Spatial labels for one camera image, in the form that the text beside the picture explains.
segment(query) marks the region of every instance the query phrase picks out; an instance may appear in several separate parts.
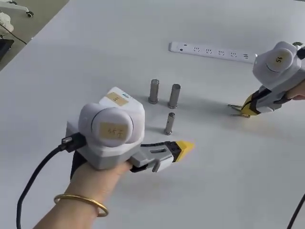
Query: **floor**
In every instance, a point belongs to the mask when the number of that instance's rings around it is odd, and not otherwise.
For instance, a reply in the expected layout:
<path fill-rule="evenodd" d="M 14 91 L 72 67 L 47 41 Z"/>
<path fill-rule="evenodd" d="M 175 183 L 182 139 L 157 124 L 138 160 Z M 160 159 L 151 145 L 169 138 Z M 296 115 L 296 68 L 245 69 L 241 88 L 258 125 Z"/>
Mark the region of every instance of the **floor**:
<path fill-rule="evenodd" d="M 28 18 L 23 11 L 0 9 L 11 17 L 14 26 L 13 34 L 20 37 L 25 42 L 29 42 L 69 0 L 15 0 L 19 5 L 26 6 L 34 13 L 33 18 Z M 24 47 L 24 44 L 11 35 L 4 37 L 13 39 L 15 43 L 11 50 L 3 57 L 0 62 L 2 70 Z"/>

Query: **chair wheel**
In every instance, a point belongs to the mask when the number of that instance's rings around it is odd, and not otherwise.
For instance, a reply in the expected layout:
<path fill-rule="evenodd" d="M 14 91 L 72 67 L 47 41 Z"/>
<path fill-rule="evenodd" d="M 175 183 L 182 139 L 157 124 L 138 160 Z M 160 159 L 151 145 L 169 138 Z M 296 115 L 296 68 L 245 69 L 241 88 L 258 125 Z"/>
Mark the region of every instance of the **chair wheel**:
<path fill-rule="evenodd" d="M 32 17 L 34 16 L 34 13 L 31 12 L 31 11 L 29 11 L 29 12 L 27 12 L 27 16 L 28 16 L 29 18 L 32 18 Z"/>

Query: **gray gripper part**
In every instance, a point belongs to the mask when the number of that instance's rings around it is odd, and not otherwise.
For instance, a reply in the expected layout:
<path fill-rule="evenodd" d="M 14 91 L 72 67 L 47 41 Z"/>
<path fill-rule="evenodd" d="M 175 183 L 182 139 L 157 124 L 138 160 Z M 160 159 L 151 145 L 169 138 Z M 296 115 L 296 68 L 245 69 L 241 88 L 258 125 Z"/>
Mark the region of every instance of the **gray gripper part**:
<path fill-rule="evenodd" d="M 151 91 L 148 97 L 149 103 L 156 104 L 159 101 L 158 92 L 159 92 L 159 80 L 153 79 L 151 81 Z"/>
<path fill-rule="evenodd" d="M 170 101 L 168 102 L 169 108 L 175 109 L 177 107 L 180 89 L 181 86 L 179 84 L 173 84 Z"/>
<path fill-rule="evenodd" d="M 175 113 L 171 112 L 168 114 L 167 122 L 166 122 L 166 127 L 164 129 L 164 133 L 166 135 L 171 135 L 173 132 L 173 122 L 175 120 Z"/>
<path fill-rule="evenodd" d="M 129 162 L 136 167 L 147 165 L 147 168 L 152 168 L 153 172 L 157 172 L 162 161 L 172 158 L 173 155 L 166 145 L 140 147 L 140 150 L 133 154 Z"/>

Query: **person's fingers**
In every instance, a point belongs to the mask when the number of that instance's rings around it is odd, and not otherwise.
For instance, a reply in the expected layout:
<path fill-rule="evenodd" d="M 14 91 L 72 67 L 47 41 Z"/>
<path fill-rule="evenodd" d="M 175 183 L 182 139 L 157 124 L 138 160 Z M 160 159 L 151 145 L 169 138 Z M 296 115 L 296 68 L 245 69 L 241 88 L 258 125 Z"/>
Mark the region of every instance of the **person's fingers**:
<path fill-rule="evenodd" d="M 132 168 L 132 165 L 129 162 L 124 162 L 123 164 L 118 165 L 117 167 L 113 168 L 119 175 L 124 174 L 125 172 L 129 171 Z"/>
<path fill-rule="evenodd" d="M 305 80 L 286 93 L 287 99 L 293 99 L 298 95 L 305 96 Z"/>
<path fill-rule="evenodd" d="M 293 100 L 305 100 L 305 96 L 297 95 L 296 97 L 292 98 Z"/>

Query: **cable connector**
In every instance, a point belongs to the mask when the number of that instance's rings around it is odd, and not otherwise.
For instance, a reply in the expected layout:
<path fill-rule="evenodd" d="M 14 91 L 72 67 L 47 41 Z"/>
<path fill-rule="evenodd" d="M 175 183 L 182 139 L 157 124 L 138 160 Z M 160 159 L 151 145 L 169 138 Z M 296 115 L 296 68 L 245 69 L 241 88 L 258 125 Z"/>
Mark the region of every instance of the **cable connector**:
<path fill-rule="evenodd" d="M 61 140 L 61 144 L 58 146 L 58 148 L 61 151 L 66 150 L 68 153 L 75 151 L 79 148 L 84 147 L 87 145 L 87 141 L 84 135 L 81 133 L 75 133 L 72 134 L 69 137 L 65 137 Z"/>

